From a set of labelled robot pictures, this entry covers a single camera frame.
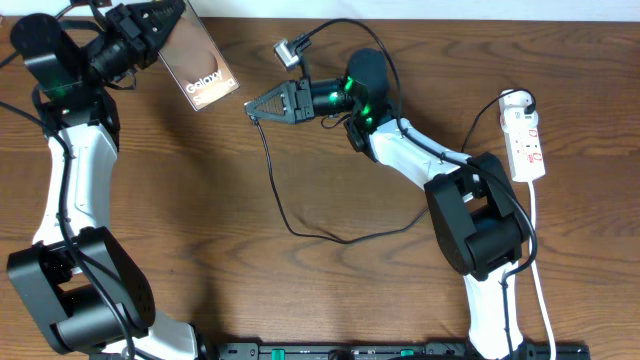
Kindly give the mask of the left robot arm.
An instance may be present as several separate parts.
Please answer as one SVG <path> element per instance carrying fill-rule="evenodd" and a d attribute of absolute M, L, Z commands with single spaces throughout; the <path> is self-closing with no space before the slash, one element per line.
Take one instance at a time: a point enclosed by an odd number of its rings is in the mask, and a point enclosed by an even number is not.
<path fill-rule="evenodd" d="M 156 309 L 149 282 L 110 230 L 120 122 L 112 92 L 153 64 L 182 1 L 90 3 L 89 21 L 34 13 L 10 41 L 32 93 L 52 169 L 45 213 L 7 273 L 48 345 L 92 359 L 204 359 L 195 328 Z"/>

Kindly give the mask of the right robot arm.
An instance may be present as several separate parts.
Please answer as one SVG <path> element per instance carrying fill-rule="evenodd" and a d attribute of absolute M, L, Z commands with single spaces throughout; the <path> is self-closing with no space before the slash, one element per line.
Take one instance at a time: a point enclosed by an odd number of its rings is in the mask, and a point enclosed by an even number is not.
<path fill-rule="evenodd" d="M 415 129 L 389 97 L 397 76 L 387 51 L 364 48 L 343 77 L 286 81 L 246 103 L 254 124 L 298 124 L 340 116 L 355 151 L 422 187 L 440 251 L 463 277 L 471 315 L 469 342 L 484 359 L 517 359 L 525 349 L 517 325 L 514 282 L 537 253 L 533 221 L 491 153 L 453 151 Z"/>

